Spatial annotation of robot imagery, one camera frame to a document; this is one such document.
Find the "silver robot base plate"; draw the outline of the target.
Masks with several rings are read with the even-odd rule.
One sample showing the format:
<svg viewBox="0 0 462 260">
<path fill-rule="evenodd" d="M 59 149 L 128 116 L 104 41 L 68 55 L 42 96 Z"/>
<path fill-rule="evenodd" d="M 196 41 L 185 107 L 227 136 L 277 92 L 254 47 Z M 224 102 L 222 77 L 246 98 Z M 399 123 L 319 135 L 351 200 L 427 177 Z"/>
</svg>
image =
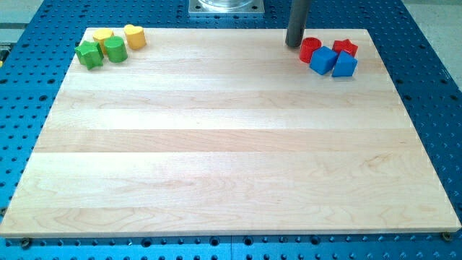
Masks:
<svg viewBox="0 0 462 260">
<path fill-rule="evenodd" d="M 263 14 L 263 0 L 189 0 L 189 14 Z"/>
</svg>

